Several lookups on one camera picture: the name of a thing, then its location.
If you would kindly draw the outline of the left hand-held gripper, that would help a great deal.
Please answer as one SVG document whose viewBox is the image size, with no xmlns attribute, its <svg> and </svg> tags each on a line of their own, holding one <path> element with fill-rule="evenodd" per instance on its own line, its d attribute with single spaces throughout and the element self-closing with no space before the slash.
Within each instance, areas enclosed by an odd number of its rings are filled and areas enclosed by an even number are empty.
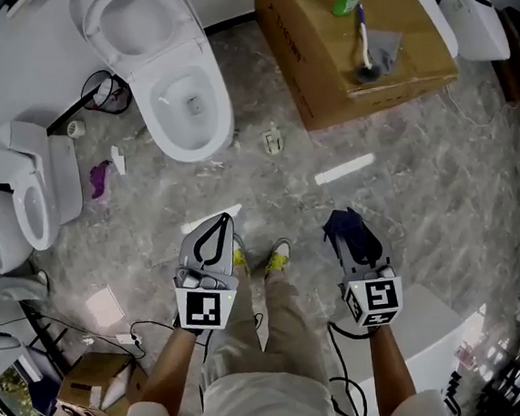
<svg viewBox="0 0 520 416">
<path fill-rule="evenodd" d="M 180 328 L 226 328 L 239 285 L 233 275 L 233 233 L 233 218 L 222 213 L 183 238 L 173 277 Z"/>
</svg>

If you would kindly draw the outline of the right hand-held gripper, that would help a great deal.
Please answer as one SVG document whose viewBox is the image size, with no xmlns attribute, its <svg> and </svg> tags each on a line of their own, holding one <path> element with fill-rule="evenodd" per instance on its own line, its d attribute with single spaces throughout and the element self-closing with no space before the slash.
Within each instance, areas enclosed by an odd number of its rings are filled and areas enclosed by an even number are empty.
<svg viewBox="0 0 520 416">
<path fill-rule="evenodd" d="M 351 208 L 334 210 L 322 227 L 324 239 L 337 242 L 344 271 L 342 299 L 359 327 L 391 323 L 403 309 L 402 279 L 393 267 L 393 250 L 384 233 Z M 339 235 L 348 232 L 348 242 Z"/>
</svg>

